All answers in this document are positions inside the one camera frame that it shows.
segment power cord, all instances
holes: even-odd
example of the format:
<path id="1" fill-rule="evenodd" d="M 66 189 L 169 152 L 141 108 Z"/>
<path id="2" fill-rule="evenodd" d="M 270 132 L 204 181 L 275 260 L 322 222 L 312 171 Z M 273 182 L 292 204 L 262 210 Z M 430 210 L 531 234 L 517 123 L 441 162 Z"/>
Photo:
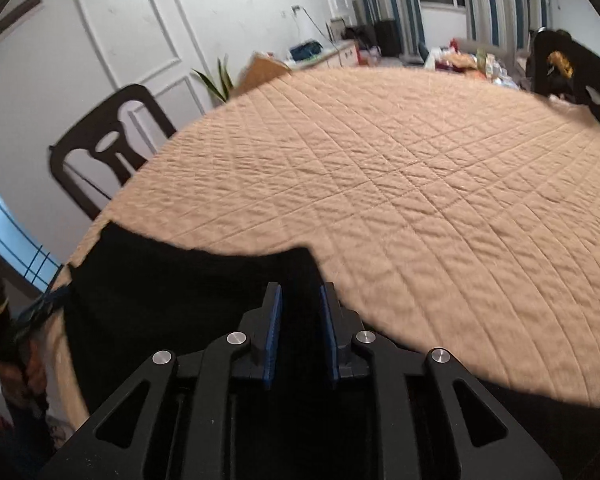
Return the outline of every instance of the power cord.
<path id="1" fill-rule="evenodd" d="M 340 57 L 340 51 L 338 50 L 338 47 L 336 46 L 336 44 L 333 43 L 333 41 L 331 41 L 331 38 L 328 38 L 327 36 L 324 35 L 324 33 L 320 30 L 320 27 L 318 27 L 318 25 L 314 22 L 314 19 L 309 15 L 309 13 L 307 12 L 307 10 L 304 7 L 298 6 L 298 5 L 294 5 L 293 7 L 291 7 L 291 10 L 294 12 L 294 16 L 296 15 L 296 12 L 298 12 L 299 9 L 304 10 L 304 13 L 314 24 L 314 27 L 318 29 L 318 32 L 320 32 L 320 34 L 322 34 L 322 36 L 325 40 L 327 40 L 327 41 L 329 41 L 329 43 L 331 43 L 331 46 L 334 48 L 334 50 L 338 54 L 338 61 L 340 62 L 340 68 L 343 68 L 342 58 Z"/>

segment quilted fabric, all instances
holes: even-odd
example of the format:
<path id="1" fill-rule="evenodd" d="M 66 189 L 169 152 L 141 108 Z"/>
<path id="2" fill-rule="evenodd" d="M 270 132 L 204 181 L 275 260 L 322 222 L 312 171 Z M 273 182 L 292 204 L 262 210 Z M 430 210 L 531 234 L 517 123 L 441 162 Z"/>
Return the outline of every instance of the quilted fabric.
<path id="1" fill-rule="evenodd" d="M 389 336 L 600 406 L 600 126 L 587 109 L 423 70 L 296 73 L 174 136 L 73 263 L 109 220 L 218 253 L 306 245 Z M 50 335 L 79 425 L 61 318 Z"/>

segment blue window frame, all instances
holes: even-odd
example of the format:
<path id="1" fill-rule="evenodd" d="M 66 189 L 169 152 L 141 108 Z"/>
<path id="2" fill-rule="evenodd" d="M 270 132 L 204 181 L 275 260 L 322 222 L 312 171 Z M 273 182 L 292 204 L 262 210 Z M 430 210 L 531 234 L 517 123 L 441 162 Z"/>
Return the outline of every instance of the blue window frame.
<path id="1" fill-rule="evenodd" d="M 16 222 L 1 197 L 0 256 L 40 291 L 48 287 L 61 265 Z"/>

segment white wall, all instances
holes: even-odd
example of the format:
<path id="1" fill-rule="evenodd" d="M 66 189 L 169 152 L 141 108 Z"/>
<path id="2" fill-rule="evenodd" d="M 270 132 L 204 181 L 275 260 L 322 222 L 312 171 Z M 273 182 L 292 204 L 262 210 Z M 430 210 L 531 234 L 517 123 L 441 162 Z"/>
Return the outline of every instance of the white wall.
<path id="1" fill-rule="evenodd" d="M 453 38 L 466 38 L 466 13 L 464 10 L 421 8 L 422 27 L 427 48 L 448 46 Z"/>
<path id="2" fill-rule="evenodd" d="M 314 38 L 326 41 L 304 12 L 294 18 L 293 5 L 306 7 L 327 33 L 331 17 L 328 0 L 181 0 L 184 12 L 196 31 L 202 53 L 210 66 L 218 57 L 229 56 L 232 74 L 248 62 L 254 50 L 286 57 L 289 47 Z"/>
<path id="3" fill-rule="evenodd" d="M 43 1 L 0 41 L 0 195 L 64 260 L 90 221 L 52 180 L 47 148 L 112 87 L 72 0 Z"/>
<path id="4" fill-rule="evenodd" d="M 12 0 L 10 7 L 21 1 Z M 120 63 L 127 62 L 132 53 L 118 47 L 129 41 L 142 45 L 142 38 L 137 36 L 144 34 L 144 29 L 125 30 L 130 26 L 126 0 L 102 0 L 104 14 L 99 1 L 43 0 L 40 10 L 0 40 L 0 195 L 18 221 L 60 260 L 71 255 L 90 221 L 52 180 L 47 166 L 48 146 L 111 94 L 116 89 L 114 83 L 128 84 L 140 73 L 135 65 L 120 68 Z M 155 0 L 155 3 L 180 55 L 181 65 L 186 65 L 187 70 L 197 68 L 179 47 L 183 41 L 197 39 L 200 53 L 213 72 L 216 59 L 229 55 L 233 76 L 238 75 L 254 50 L 284 56 L 302 40 L 326 41 L 304 12 L 297 19 L 293 17 L 292 5 L 306 7 L 323 32 L 326 32 L 325 22 L 331 17 L 328 0 Z M 139 9 L 136 18 L 149 20 L 147 24 L 151 27 L 146 30 L 155 30 L 160 25 L 140 9 L 142 6 L 136 7 Z M 80 8 L 86 12 L 84 19 L 91 27 L 94 42 L 99 43 L 98 54 L 81 21 Z M 119 31 L 122 39 L 118 40 L 112 36 L 116 33 L 116 27 L 112 26 L 115 16 L 125 20 Z M 194 39 L 189 39 L 183 20 Z M 143 64 L 142 59 L 137 59 L 142 49 L 136 48 L 134 52 L 133 61 L 146 70 L 153 70 L 155 63 L 163 61 L 161 56 L 154 55 Z M 156 88 L 165 88 L 168 72 L 162 71 L 154 78 Z M 179 84 L 169 96 L 158 99 L 176 127 L 192 120 L 183 123 L 192 109 L 191 102 L 186 104 L 187 99 L 190 101 L 187 92 L 186 85 Z M 111 181 L 107 171 L 101 171 L 98 177 Z"/>
<path id="5" fill-rule="evenodd" d="M 552 28 L 563 28 L 600 56 L 600 16 L 589 0 L 551 0 L 551 12 Z"/>

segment black speaker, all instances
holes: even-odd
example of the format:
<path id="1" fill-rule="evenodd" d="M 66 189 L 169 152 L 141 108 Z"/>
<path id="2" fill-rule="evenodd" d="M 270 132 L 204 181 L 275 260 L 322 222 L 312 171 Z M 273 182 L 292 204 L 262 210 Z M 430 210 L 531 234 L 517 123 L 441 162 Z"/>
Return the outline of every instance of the black speaker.
<path id="1" fill-rule="evenodd" d="M 382 20 L 374 23 L 376 40 L 383 57 L 398 57 L 402 54 L 400 35 L 395 20 Z"/>

